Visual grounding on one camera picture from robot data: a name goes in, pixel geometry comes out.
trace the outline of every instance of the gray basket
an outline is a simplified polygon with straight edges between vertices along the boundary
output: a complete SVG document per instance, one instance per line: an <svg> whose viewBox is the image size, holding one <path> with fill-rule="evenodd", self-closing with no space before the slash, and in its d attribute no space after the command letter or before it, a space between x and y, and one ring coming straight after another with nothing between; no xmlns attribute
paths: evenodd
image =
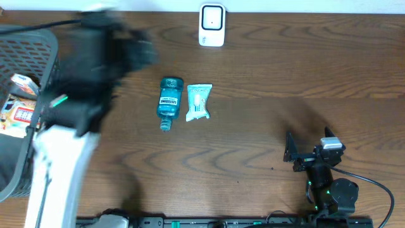
<svg viewBox="0 0 405 228"><path fill-rule="evenodd" d="M0 30L21 28L0 25ZM57 58L58 41L48 30L36 30L10 35L0 35L0 105L3 107L9 93L19 97L36 99L14 85L10 77L14 73L35 77L40 90L59 77ZM32 137L40 113L37 101L27 136L23 139L0 134L0 202L7 197L26 196L30 193L32 179Z"/></svg>

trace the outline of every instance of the wall-mounted device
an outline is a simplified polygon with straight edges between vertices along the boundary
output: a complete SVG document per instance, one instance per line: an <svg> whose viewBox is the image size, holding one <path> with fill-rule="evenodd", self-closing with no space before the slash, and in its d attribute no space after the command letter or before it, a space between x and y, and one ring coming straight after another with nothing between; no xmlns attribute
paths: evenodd
<svg viewBox="0 0 405 228"><path fill-rule="evenodd" d="M198 40L202 46L220 47L225 41L225 7L204 4L200 8Z"/></svg>

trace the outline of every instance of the sealed packet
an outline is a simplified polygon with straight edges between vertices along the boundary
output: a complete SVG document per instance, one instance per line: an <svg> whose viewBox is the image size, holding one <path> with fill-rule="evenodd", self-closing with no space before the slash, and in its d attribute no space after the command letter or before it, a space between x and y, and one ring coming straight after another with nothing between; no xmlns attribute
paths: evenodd
<svg viewBox="0 0 405 228"><path fill-rule="evenodd" d="M21 138L26 136L25 128L31 123L34 109L35 101L9 94L0 113L0 134Z"/></svg>
<svg viewBox="0 0 405 228"><path fill-rule="evenodd" d="M20 87L24 92L31 95L38 95L39 87L29 77L15 73L11 80Z"/></svg>
<svg viewBox="0 0 405 228"><path fill-rule="evenodd" d="M207 111L207 99L212 84L198 84L187 86L189 94L189 112L185 116L185 121L191 121L201 117L209 118Z"/></svg>

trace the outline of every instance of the green led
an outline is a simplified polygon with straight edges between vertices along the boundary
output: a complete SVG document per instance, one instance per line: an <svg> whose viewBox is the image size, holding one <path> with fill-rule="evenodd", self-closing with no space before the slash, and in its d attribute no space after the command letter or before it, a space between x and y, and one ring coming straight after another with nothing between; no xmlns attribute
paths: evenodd
<svg viewBox="0 0 405 228"><path fill-rule="evenodd" d="M57 101L55 104L53 104L53 107L55 107L56 105L58 105L58 104L64 102L64 101L67 100L67 99L68 99L68 96L65 96L64 98L60 99L60 100Z"/></svg>
<svg viewBox="0 0 405 228"><path fill-rule="evenodd" d="M179 221L171 222L171 228L180 228L180 222Z"/></svg>

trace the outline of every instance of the listerine bottle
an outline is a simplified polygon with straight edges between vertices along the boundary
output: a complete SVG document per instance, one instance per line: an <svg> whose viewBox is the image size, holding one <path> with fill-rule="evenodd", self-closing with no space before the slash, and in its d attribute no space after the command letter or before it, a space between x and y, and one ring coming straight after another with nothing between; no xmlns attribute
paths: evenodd
<svg viewBox="0 0 405 228"><path fill-rule="evenodd" d="M183 86L183 80L178 78L167 77L160 82L158 117L162 119L160 129L163 131L169 131L171 121L178 118Z"/></svg>

